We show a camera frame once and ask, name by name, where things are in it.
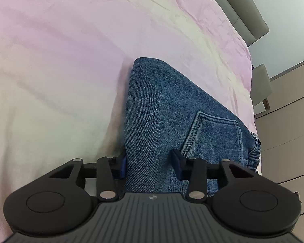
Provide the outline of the blue denim jeans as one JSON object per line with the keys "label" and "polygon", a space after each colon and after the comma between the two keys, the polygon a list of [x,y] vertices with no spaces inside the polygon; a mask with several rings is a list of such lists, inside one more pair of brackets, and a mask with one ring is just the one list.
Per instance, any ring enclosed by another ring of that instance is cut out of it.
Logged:
{"label": "blue denim jeans", "polygon": [[126,190],[185,193],[170,151],[218,164],[232,160],[255,171],[261,143],[226,107],[167,63],[138,58],[133,64],[124,118]]}

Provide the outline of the beige wardrobe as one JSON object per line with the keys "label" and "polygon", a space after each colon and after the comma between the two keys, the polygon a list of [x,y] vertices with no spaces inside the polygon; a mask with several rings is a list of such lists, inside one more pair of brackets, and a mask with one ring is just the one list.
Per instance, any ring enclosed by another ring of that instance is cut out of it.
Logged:
{"label": "beige wardrobe", "polygon": [[304,214],[304,64],[271,84],[270,109],[255,120],[262,175],[298,192]]}

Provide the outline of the grey bedside chair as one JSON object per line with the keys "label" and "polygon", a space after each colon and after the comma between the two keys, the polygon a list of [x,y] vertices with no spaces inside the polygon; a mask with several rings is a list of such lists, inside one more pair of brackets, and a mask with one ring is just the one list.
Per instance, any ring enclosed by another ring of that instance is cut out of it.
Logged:
{"label": "grey bedside chair", "polygon": [[273,92],[271,81],[264,64],[253,67],[252,69],[252,87],[250,97],[252,99],[253,107],[262,103],[265,111],[270,109],[268,97]]}

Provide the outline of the pink bed sheet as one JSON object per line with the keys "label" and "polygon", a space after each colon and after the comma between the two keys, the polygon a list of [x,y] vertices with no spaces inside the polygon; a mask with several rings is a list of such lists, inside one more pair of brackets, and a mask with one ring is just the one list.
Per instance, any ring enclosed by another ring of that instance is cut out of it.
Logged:
{"label": "pink bed sheet", "polygon": [[14,190],[122,145],[128,74],[161,59],[254,132],[252,59],[215,0],[0,0],[0,242]]}

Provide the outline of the grey upholstered headboard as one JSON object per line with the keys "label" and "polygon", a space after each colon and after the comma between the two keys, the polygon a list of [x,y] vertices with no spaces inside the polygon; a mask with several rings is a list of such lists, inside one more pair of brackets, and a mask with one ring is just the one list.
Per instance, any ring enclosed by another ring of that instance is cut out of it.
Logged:
{"label": "grey upholstered headboard", "polygon": [[215,0],[247,46],[269,33],[253,0]]}

